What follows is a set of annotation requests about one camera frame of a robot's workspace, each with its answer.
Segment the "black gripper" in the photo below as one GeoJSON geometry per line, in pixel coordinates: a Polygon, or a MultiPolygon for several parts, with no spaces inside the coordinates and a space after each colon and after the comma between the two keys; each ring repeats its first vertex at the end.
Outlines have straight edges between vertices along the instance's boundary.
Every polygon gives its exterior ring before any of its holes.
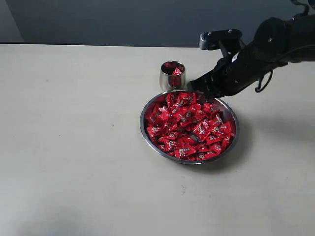
{"type": "Polygon", "coordinates": [[[255,47],[246,46],[234,61],[188,82],[188,91],[208,100],[238,94],[273,70],[273,63],[260,59],[256,52],[255,47]]]}

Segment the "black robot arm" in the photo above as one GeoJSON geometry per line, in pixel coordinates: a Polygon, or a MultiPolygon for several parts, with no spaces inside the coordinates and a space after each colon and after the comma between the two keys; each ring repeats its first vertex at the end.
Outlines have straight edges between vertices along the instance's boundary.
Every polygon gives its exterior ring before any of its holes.
{"type": "Polygon", "coordinates": [[[244,44],[238,29],[205,32],[200,35],[201,50],[220,50],[222,58],[216,66],[201,77],[188,82],[189,92],[202,92],[206,96],[221,98],[234,96],[257,82],[255,92],[262,92],[275,69],[289,63],[312,62],[315,59],[315,16],[313,0],[302,3],[303,12],[284,21],[271,17],[263,21],[252,42],[244,44]]]}

